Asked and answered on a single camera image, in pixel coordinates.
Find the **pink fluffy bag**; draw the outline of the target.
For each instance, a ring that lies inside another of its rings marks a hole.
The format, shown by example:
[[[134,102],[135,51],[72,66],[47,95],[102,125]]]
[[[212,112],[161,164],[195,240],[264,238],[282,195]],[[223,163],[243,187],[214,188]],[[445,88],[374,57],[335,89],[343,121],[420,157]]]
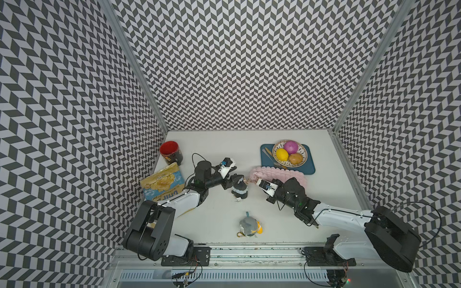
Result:
[[[276,179],[285,183],[291,178],[295,178],[302,187],[307,188],[307,180],[304,174],[294,170],[285,170],[274,167],[256,167],[253,168],[246,176],[247,182],[252,183],[256,183],[260,179],[269,182],[273,179]]]

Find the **grey plush yellow flower charm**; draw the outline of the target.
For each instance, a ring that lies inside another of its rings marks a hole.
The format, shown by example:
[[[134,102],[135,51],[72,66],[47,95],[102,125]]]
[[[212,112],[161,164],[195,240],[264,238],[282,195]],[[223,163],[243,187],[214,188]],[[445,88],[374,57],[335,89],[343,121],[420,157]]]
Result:
[[[237,233],[238,238],[252,237],[263,233],[263,228],[258,220],[246,212],[246,216],[240,220],[240,231]]]

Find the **penguin plush charm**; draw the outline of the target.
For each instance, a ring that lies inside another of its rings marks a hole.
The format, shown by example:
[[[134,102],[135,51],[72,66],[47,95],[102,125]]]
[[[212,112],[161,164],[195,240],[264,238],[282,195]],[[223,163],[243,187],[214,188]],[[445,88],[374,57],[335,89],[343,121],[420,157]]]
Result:
[[[236,199],[246,199],[248,197],[248,187],[244,178],[233,181],[231,193]]]

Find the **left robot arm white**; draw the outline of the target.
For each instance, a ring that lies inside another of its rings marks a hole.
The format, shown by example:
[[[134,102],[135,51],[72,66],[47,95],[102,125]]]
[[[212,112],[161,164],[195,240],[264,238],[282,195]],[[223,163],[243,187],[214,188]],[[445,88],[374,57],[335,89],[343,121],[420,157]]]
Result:
[[[192,240],[174,235],[174,220],[203,204],[210,188],[235,187],[243,179],[242,175],[231,174],[236,168],[235,160],[229,157],[216,166],[206,160],[196,164],[185,192],[165,202],[146,200],[140,205],[123,239],[123,248],[136,253],[140,260],[161,259],[164,266],[186,266],[203,259],[210,249],[199,252]]]

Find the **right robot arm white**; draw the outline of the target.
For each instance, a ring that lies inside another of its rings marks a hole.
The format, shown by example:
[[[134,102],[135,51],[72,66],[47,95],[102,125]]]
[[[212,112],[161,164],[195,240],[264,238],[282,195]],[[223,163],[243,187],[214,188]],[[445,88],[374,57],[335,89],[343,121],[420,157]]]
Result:
[[[332,234],[324,250],[344,259],[381,259],[401,272],[411,272],[419,252],[419,234],[390,209],[378,206],[374,210],[339,208],[306,195],[296,178],[285,182],[258,180],[258,187],[272,204],[282,203],[294,211],[294,216],[306,226],[328,226],[347,230],[350,237]]]

